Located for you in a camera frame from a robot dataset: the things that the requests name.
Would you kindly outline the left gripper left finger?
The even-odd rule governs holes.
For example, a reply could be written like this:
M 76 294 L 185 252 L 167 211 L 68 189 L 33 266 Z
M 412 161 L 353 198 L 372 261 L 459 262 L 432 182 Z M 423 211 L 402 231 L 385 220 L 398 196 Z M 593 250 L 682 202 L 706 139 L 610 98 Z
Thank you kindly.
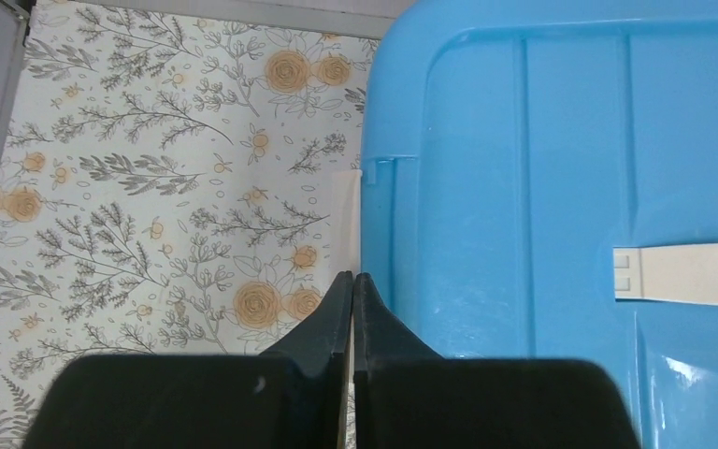
M 339 272 L 315 311 L 262 352 L 285 364 L 279 448 L 344 446 L 353 281 L 351 272 Z

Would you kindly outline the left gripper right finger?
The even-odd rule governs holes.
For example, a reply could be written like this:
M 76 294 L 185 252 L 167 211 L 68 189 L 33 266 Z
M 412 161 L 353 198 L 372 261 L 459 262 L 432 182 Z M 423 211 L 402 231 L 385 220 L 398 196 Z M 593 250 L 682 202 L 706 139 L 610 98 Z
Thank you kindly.
M 354 282 L 352 315 L 356 444 L 405 448 L 422 405 L 417 370 L 441 356 L 390 311 L 367 273 Z

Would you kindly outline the blue plastic bin lid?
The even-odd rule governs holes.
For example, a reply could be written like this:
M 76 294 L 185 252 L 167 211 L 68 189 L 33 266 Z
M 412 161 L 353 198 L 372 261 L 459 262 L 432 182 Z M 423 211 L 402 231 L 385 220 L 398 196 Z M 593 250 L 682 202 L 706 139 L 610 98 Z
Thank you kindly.
M 361 266 L 460 358 L 579 358 L 718 448 L 718 1 L 419 1 L 367 85 Z

